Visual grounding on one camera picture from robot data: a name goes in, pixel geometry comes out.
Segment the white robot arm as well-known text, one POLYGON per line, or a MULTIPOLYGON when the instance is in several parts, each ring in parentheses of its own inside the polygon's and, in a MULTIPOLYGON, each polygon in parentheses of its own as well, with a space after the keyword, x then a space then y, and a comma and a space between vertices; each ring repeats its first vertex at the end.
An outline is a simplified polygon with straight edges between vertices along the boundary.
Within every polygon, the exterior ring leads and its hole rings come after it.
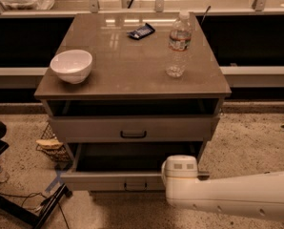
POLYGON ((161 176, 173 207, 284 222, 284 172, 202 180, 196 158, 177 155, 161 176))

